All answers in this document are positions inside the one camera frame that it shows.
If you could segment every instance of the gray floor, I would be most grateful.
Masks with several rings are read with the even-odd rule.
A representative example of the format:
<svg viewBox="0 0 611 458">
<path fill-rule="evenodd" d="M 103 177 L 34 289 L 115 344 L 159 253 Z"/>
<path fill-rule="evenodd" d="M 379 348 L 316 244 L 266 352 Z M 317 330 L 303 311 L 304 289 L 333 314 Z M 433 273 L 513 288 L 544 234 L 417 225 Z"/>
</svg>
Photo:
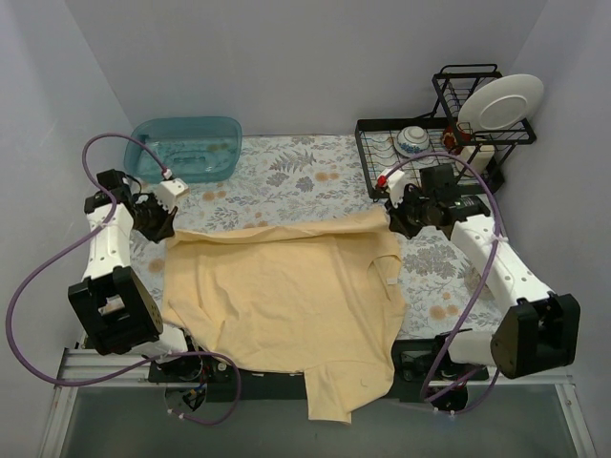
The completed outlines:
<svg viewBox="0 0 611 458">
<path fill-rule="evenodd" d="M 200 410 L 213 418 L 226 407 Z M 498 386 L 479 409 L 455 419 L 379 400 L 354 412 L 351 426 L 309 422 L 306 401 L 249 401 L 219 427 L 169 416 L 162 388 L 81 388 L 62 456 L 542 458 L 576 452 L 553 385 Z"/>
</svg>

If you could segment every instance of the white plate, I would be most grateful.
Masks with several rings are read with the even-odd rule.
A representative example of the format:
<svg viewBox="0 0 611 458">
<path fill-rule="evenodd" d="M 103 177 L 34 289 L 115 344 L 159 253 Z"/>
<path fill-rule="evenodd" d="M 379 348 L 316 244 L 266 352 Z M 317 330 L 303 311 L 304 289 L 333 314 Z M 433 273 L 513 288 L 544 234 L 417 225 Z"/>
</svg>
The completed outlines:
<svg viewBox="0 0 611 458">
<path fill-rule="evenodd" d="M 473 132 L 506 129 L 532 115 L 543 98 L 543 83 L 531 74 L 504 76 L 467 99 L 458 122 L 468 122 Z"/>
</svg>

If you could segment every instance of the leaf pattern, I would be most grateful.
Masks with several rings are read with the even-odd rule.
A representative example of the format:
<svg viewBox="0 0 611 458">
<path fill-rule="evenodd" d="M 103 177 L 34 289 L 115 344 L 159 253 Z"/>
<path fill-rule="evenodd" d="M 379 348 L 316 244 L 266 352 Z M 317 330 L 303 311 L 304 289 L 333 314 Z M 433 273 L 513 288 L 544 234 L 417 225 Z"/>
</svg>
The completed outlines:
<svg viewBox="0 0 611 458">
<path fill-rule="evenodd" d="M 353 135 L 245 137 L 234 175 L 222 183 L 191 184 L 190 194 L 179 203 L 175 227 L 230 231 L 334 219 L 371 205 Z M 398 282 L 410 305 L 398 339 L 449 331 L 477 285 L 477 272 L 434 228 L 424 228 L 411 240 L 396 237 L 403 260 Z M 165 244 L 142 241 L 136 231 L 132 241 L 132 266 L 160 303 L 159 260 L 165 257 Z M 494 330 L 499 319 L 492 293 L 485 288 L 467 326 Z"/>
<path fill-rule="evenodd" d="M 312 165 L 313 162 L 316 162 L 314 153 L 300 153 L 299 151 L 293 151 L 292 153 L 284 152 L 276 158 L 274 163 L 269 167 L 269 170 L 292 172 L 294 174 L 298 169 L 302 172 L 306 165 Z"/>
</svg>

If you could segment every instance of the yellow fabric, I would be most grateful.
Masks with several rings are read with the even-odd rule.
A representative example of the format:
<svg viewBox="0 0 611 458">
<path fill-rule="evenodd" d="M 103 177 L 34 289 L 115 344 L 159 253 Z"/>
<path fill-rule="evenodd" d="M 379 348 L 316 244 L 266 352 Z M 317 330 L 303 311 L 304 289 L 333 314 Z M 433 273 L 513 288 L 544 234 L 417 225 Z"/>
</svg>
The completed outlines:
<svg viewBox="0 0 611 458">
<path fill-rule="evenodd" d="M 303 372 L 308 418 L 384 396 L 405 316 L 384 211 L 168 242 L 162 316 L 240 368 Z"/>
</svg>

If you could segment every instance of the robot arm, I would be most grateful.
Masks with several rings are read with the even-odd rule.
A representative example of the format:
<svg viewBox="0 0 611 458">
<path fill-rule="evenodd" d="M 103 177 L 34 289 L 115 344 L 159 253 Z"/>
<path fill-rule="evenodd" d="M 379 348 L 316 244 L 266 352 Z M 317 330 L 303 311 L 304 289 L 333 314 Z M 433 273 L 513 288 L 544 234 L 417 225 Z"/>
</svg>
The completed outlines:
<svg viewBox="0 0 611 458">
<path fill-rule="evenodd" d="M 460 196 L 449 164 L 421 170 L 422 189 L 400 172 L 388 182 L 390 229 L 411 238 L 434 225 L 481 274 L 490 256 L 494 220 L 477 196 Z M 558 296 L 500 239 L 487 285 L 504 313 L 495 333 L 467 330 L 449 347 L 455 364 L 495 365 L 510 379 L 571 364 L 575 359 L 579 304 Z"/>
<path fill-rule="evenodd" d="M 74 312 L 101 355 L 136 352 L 157 356 L 187 351 L 182 331 L 162 322 L 155 301 L 131 267 L 130 233 L 136 229 L 155 243 L 174 236 L 176 204 L 188 193 L 188 186 L 170 178 L 154 193 L 133 195 L 122 172 L 102 172 L 97 180 L 113 193 L 117 206 L 112 221 L 91 240 L 82 281 L 68 289 Z M 111 208 L 110 199 L 101 192 L 86 199 L 90 230 Z"/>
</svg>

